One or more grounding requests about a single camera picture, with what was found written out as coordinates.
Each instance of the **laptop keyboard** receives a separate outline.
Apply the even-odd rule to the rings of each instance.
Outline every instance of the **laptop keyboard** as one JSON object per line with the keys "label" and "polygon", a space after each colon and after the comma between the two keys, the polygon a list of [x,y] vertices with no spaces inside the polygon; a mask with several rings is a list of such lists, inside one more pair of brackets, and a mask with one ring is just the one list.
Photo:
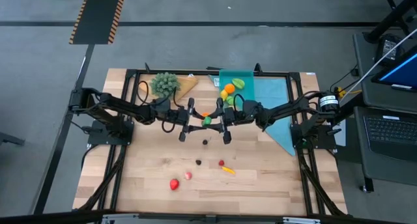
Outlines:
{"label": "laptop keyboard", "polygon": [[417,122],[365,117],[369,140],[417,146]]}

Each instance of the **wooden cutting board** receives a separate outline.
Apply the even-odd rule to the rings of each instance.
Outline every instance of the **wooden cutting board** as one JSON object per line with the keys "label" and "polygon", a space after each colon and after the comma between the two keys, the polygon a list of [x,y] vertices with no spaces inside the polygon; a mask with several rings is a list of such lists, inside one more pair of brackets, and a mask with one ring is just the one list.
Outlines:
{"label": "wooden cutting board", "polygon": [[[147,78],[144,79],[148,83],[149,86],[149,100],[157,99],[159,97],[152,94],[152,87],[151,87],[151,81],[155,77],[155,75],[147,75]],[[178,81],[180,83],[180,90],[175,93],[175,101],[179,101],[181,97],[183,97],[188,91],[190,91],[195,85],[198,83],[198,79],[196,77],[178,77]],[[139,85],[139,88],[143,91],[147,91],[146,84],[141,83]]]}

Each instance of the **teal cutting board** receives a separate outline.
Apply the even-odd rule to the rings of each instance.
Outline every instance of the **teal cutting board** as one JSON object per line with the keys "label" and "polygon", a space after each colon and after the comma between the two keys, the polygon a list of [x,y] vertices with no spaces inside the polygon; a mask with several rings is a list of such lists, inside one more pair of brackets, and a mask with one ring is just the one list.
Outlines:
{"label": "teal cutting board", "polygon": [[[244,70],[220,70],[219,71],[219,91],[222,91],[227,84],[232,83],[233,78],[239,78],[245,82],[245,87],[242,90],[238,88],[235,89],[233,94],[230,96],[235,96],[240,94],[245,100],[255,100],[255,84],[253,81],[253,71],[244,71]],[[239,97],[236,97],[236,107],[242,109],[242,100]]]}
{"label": "teal cutting board", "polygon": [[[210,76],[213,83],[218,76]],[[255,88],[255,100],[261,102],[264,107],[273,108],[281,104],[286,104],[288,100],[287,82],[285,79],[253,79]],[[266,129],[271,138],[281,145],[290,155],[295,156],[293,141],[289,126],[291,118],[277,120],[273,125]]]}

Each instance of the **orange fruit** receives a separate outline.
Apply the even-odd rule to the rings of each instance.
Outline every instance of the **orange fruit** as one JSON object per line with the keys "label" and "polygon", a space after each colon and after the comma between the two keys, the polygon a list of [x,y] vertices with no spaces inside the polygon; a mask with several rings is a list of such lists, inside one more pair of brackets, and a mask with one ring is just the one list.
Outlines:
{"label": "orange fruit", "polygon": [[234,86],[233,84],[227,84],[227,85],[224,87],[224,89],[225,89],[225,91],[226,91],[228,94],[231,94],[231,93],[233,93],[233,92],[235,91],[235,86]]}

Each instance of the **red strawberry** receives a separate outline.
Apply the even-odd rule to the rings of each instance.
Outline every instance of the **red strawberry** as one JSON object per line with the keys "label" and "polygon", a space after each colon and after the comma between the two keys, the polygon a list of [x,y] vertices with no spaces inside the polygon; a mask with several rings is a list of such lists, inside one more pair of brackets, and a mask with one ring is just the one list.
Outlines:
{"label": "red strawberry", "polygon": [[177,179],[172,179],[169,183],[171,190],[175,190],[180,186],[180,182]]}

